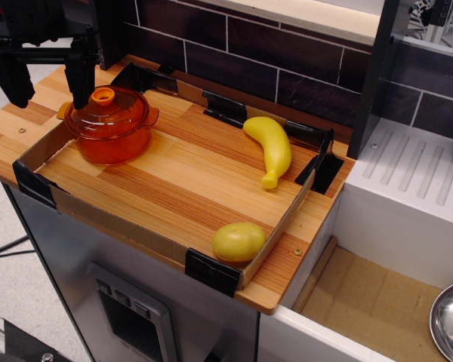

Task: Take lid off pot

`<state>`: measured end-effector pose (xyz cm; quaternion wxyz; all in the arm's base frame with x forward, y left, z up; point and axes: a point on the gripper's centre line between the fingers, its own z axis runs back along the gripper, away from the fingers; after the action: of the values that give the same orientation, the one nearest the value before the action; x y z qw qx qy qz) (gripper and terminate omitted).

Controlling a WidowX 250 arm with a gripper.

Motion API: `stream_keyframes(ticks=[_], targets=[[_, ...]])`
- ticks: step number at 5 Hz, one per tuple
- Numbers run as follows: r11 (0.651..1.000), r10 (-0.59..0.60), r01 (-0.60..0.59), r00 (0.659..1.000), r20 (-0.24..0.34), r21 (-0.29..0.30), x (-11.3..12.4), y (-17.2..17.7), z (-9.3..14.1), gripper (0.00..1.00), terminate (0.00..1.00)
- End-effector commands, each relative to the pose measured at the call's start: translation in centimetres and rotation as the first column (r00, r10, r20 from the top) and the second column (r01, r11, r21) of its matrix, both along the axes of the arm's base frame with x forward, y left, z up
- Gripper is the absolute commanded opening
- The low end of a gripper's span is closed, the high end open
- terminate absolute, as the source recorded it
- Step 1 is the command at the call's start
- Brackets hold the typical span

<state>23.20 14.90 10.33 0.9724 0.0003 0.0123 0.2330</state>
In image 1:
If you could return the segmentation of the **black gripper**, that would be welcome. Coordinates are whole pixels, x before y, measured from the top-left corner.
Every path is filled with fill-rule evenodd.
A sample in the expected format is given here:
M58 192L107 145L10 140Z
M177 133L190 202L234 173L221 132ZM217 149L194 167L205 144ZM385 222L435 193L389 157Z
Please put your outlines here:
M67 15L62 1L0 1L0 88L25 109L35 91L22 63L65 63L73 105L82 109L95 87L96 31Z

